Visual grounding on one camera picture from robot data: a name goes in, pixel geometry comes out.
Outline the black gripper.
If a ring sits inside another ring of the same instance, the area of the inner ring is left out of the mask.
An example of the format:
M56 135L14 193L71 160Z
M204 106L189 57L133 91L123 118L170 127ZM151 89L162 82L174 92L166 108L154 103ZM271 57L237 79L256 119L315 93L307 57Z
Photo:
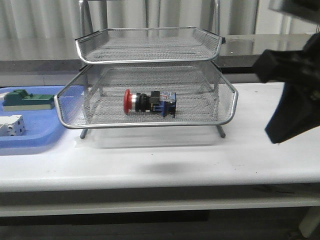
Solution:
M320 33L313 34L302 51L264 50L252 69L262 83L285 83L277 108L265 127L273 144L320 126Z

